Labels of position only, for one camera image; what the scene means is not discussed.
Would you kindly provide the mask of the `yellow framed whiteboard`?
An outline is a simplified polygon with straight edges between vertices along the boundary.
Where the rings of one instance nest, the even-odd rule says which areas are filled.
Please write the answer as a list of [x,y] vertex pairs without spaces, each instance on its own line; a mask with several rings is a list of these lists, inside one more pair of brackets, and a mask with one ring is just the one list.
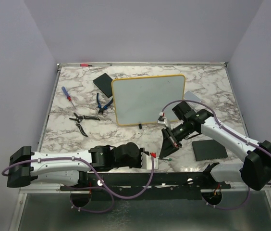
[[118,126],[157,123],[166,104],[184,98],[185,83],[183,74],[113,80],[111,88]]

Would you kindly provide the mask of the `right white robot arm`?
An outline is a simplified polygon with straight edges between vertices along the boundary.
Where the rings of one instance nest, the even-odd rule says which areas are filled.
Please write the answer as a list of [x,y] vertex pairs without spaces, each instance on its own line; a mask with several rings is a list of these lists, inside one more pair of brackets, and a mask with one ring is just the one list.
[[170,127],[165,112],[160,112],[158,123],[165,126],[161,131],[163,141],[160,158],[178,151],[182,147],[181,141],[197,132],[212,138],[241,160],[240,164],[211,165],[208,173],[202,177],[207,188],[214,188],[219,182],[243,182],[256,191],[271,185],[271,142],[259,142],[243,136],[220,122],[209,106],[195,111],[188,103],[188,100],[176,100],[177,105],[172,111],[182,124],[175,128]]

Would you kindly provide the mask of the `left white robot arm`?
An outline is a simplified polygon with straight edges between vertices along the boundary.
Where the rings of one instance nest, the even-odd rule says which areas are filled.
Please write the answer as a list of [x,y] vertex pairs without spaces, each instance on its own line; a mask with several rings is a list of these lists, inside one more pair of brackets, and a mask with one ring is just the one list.
[[33,152],[31,146],[23,146],[10,156],[9,165],[1,174],[7,177],[9,188],[25,187],[38,180],[82,190],[87,186],[88,178],[81,173],[74,175],[75,171],[96,173],[121,167],[153,171],[156,166],[153,157],[133,142],[56,154]]

